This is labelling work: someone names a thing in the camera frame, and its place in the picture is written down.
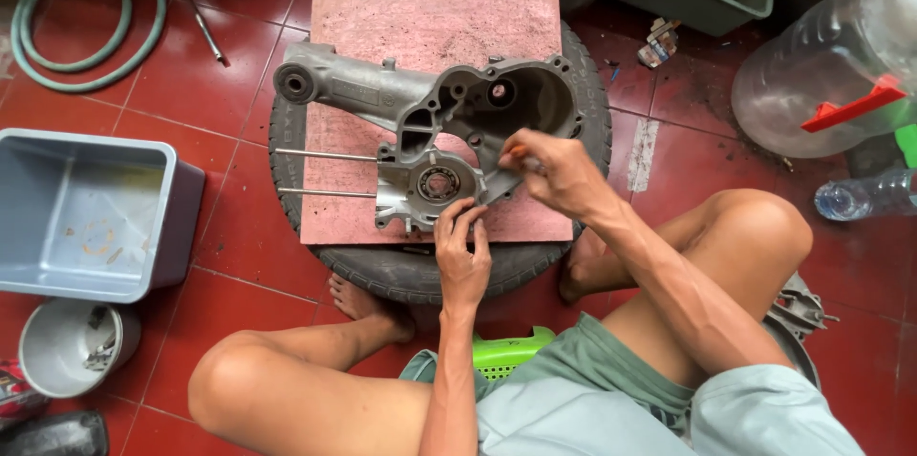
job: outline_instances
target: large plastic bottle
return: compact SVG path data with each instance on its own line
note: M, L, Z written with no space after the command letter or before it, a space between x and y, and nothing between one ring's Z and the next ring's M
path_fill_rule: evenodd
M889 82L903 98L820 131L801 127L821 104L856 103ZM917 122L915 96L917 0L824 0L742 64L732 103L755 142L812 158Z
M891 170L862 179L830 181L815 192L815 208L835 220L917 215L917 169Z

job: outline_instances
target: bare foot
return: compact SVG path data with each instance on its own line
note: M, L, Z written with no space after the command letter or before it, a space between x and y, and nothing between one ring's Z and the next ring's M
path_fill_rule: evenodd
M605 242L591 228L583 230L582 234L579 235L579 239L570 247L570 251L567 254L567 267L564 269L564 275L560 278L560 284L557 286L557 292L565 304L569 306L580 298L589 295L588 292L581 289L578 265L584 261L601 257L605 253L605 248Z
M378 298L350 284L337 274L331 274L328 285L331 286L331 297L335 299L335 307L350 319L384 318L392 323L392 329L395 330L394 340L398 343L405 343L414 337L414 322L407 311L399 308L395 302Z

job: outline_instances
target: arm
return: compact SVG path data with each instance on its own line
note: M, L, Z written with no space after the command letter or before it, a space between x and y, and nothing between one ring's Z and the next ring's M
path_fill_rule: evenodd
M509 154L523 146L544 171ZM754 318L710 277L653 231L611 187L578 140L523 129L507 140L501 164L522 171L529 193L591 227L625 264L680 344L710 375L751 364L792 367Z
M471 332L478 303L490 278L490 249L487 232L478 219L487 207L475 207L459 216L463 208L473 204L474 199L470 198L450 205L433 227L443 310L439 314L439 361L420 440L421 456L478 454ZM466 249L472 222L474 254Z

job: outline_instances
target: hand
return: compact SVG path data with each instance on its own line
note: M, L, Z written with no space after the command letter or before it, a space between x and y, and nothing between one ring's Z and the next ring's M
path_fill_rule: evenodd
M473 207L474 198L457 200L446 208L433 223L433 238L437 243L439 279L443 286L443 310L470 310L473 314L484 297L490 280L490 247L487 231L480 216L487 205ZM474 253L467 248L468 230L474 223Z
M500 152L500 166L521 172L532 197L572 219L586 221L602 205L619 199L578 139L555 138L523 128ZM543 168L523 163L535 157Z

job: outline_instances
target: pink board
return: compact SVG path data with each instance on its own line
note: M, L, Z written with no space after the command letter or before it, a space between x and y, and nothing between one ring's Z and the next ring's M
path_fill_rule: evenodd
M561 52L557 0L313 0L312 41L341 55L441 73L453 64L481 67L488 55L543 60ZM311 104L305 149L375 156L395 134L330 106ZM463 141L440 134L436 145L477 165ZM376 192L376 165L337 159L305 160L304 187ZM303 196L300 240L306 245L431 242L432 234L405 235L405 224L373 225L371 198ZM570 220L535 202L523 186L511 200L492 204L485 217L491 241L568 241Z

